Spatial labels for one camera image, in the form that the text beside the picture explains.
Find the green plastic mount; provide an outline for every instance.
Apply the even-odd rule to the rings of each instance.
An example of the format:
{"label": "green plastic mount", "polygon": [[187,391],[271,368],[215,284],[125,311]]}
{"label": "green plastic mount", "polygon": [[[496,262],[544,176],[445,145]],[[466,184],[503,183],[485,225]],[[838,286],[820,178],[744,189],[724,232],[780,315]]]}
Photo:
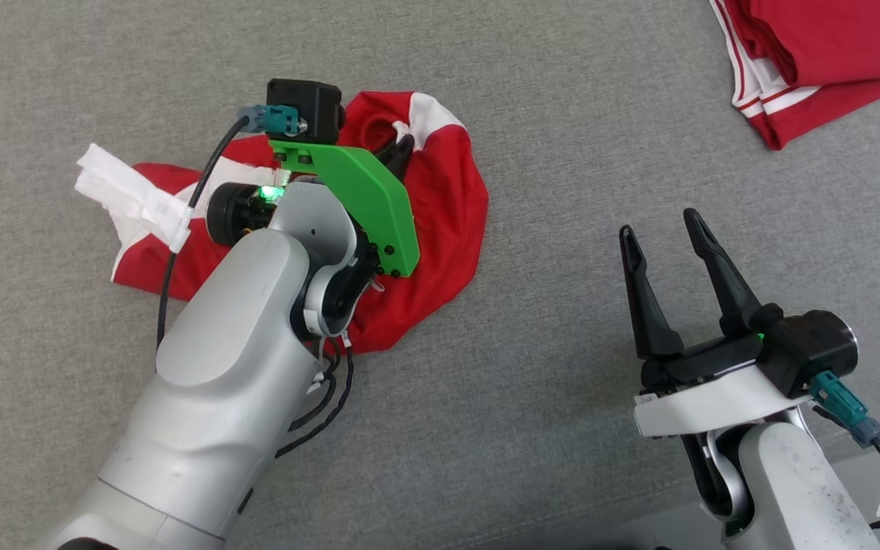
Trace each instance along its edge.
{"label": "green plastic mount", "polygon": [[286,156],[280,161],[284,170],[321,178],[366,231],[369,242],[376,244],[385,272],[412,274],[419,262],[419,244],[409,195],[372,153],[359,147],[290,141],[271,140],[270,146],[274,154]]}

